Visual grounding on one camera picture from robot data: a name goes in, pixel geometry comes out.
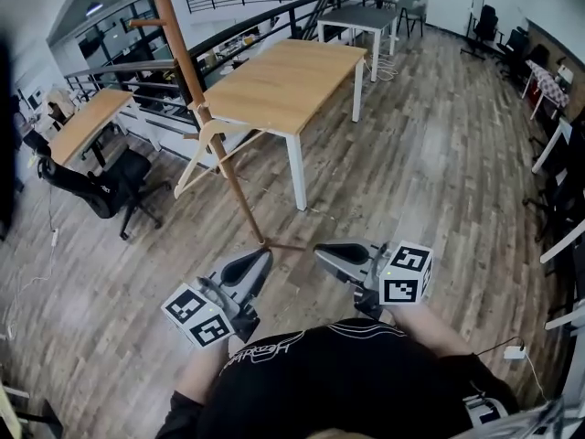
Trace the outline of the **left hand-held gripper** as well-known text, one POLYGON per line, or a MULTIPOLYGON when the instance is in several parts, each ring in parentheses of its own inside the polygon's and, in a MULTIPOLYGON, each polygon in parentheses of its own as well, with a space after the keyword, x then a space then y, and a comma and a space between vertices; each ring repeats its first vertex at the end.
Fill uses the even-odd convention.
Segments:
POLYGON ((260 323, 253 301, 272 262, 272 252, 264 248, 227 257, 220 281, 198 277, 191 284, 182 283, 161 310, 197 348, 209 348, 231 336, 246 342, 260 323))

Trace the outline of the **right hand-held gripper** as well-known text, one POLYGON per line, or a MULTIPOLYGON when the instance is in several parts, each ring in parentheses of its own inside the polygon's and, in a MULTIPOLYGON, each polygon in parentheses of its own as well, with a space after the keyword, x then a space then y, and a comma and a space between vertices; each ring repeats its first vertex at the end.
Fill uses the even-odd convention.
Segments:
POLYGON ((316 243, 314 254, 335 279, 357 286, 356 310, 376 320, 391 305, 419 303, 431 281, 433 249, 408 241, 390 250, 387 244, 339 238, 316 243), (372 260, 365 278, 362 270, 372 260))

